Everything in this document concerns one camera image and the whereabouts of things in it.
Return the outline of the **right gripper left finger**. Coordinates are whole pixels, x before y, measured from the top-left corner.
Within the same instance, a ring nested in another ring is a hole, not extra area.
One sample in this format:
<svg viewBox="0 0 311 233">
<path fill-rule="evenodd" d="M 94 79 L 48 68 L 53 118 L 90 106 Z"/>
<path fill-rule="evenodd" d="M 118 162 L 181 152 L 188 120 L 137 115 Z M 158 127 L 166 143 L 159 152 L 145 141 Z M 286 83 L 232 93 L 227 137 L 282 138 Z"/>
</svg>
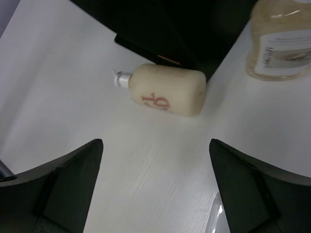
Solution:
<svg viewBox="0 0 311 233">
<path fill-rule="evenodd" d="M 100 170 L 103 141 L 19 174 L 0 164 L 2 233 L 82 233 Z"/>
</svg>

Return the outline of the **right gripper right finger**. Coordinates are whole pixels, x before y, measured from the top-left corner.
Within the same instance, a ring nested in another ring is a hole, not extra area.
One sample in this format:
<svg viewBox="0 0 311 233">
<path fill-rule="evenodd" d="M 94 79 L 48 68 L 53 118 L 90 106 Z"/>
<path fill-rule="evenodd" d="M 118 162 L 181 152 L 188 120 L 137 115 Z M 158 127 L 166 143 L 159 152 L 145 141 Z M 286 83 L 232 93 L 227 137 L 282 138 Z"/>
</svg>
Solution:
<svg viewBox="0 0 311 233">
<path fill-rule="evenodd" d="M 232 233 L 309 233 L 311 179 L 212 139 L 209 154 Z"/>
</svg>

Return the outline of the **white bottle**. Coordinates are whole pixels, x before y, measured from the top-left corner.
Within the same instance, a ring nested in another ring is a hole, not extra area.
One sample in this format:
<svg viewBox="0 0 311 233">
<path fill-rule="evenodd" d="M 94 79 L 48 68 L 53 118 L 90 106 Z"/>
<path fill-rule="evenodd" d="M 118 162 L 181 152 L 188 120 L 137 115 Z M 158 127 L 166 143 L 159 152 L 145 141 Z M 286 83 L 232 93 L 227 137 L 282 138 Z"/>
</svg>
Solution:
<svg viewBox="0 0 311 233">
<path fill-rule="evenodd" d="M 213 200 L 205 233 L 230 233 L 225 209 L 219 192 Z"/>
</svg>

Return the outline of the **cream pump lotion bottle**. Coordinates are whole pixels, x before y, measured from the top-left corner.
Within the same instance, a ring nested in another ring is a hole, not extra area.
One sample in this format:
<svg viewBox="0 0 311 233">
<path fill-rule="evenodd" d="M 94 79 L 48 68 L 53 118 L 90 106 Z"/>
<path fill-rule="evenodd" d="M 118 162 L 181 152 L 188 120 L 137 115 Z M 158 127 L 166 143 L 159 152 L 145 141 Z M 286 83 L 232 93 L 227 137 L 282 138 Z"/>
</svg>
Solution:
<svg viewBox="0 0 311 233">
<path fill-rule="evenodd" d="M 198 70 L 142 64 L 133 73 L 113 73 L 115 86 L 129 89 L 139 105 L 188 117 L 201 112 L 207 79 Z"/>
</svg>

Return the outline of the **amber soap bottle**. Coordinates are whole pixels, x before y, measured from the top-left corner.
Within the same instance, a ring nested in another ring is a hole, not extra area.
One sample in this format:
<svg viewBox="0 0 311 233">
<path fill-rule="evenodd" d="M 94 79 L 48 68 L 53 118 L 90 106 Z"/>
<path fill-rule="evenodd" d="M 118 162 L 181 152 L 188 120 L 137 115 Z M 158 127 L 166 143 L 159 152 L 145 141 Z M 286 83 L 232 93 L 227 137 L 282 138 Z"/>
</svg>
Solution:
<svg viewBox="0 0 311 233">
<path fill-rule="evenodd" d="M 250 17 L 252 48 L 246 71 L 257 79 L 283 81 L 311 69 L 311 2 L 259 0 Z"/>
</svg>

